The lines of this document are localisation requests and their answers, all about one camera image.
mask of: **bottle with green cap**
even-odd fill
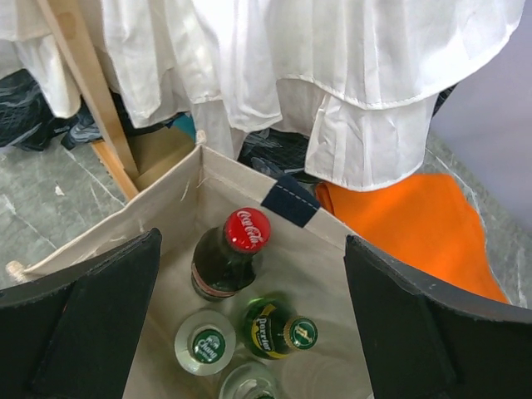
[[[218,399],[279,399],[277,382],[261,362],[239,359],[222,380]]]
[[[276,298],[254,300],[245,312],[240,330],[251,353],[272,360],[308,350],[318,340],[316,324]]]
[[[230,321],[214,310],[189,316],[175,335],[174,349],[180,365],[196,376],[221,371],[231,361],[236,334]]]

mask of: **coca-cola bottle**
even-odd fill
[[[192,285],[203,298],[218,302],[234,296],[255,280],[254,258],[268,242],[268,218],[258,209],[234,211],[223,226],[208,230],[192,260]]]

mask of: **yellow label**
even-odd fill
[[[273,342],[271,339],[271,322],[269,315],[277,309],[274,305],[266,305],[263,311],[253,320],[251,327],[251,340],[255,347],[266,353],[274,359],[283,359],[287,355],[277,353],[273,350]]]

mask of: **clear bottle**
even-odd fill
[[[255,255],[268,242],[268,218],[258,209],[234,211],[223,226],[208,230],[192,260],[192,286],[211,302],[234,296],[255,280]]]
[[[218,399],[279,399],[277,382],[261,362],[241,360],[222,381]]]
[[[189,316],[175,335],[174,350],[179,364],[196,376],[209,376],[224,369],[234,354],[236,334],[221,313],[204,309]]]
[[[254,300],[245,311],[240,333],[251,353],[270,360],[308,350],[318,340],[316,324],[276,298]]]

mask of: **floor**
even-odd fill
[[[441,141],[429,136],[421,172],[451,174],[479,212],[495,278],[510,301],[532,308],[532,234],[523,231]],[[89,145],[72,152],[0,154],[0,289],[17,282],[9,262],[35,264],[109,214],[125,199]]]

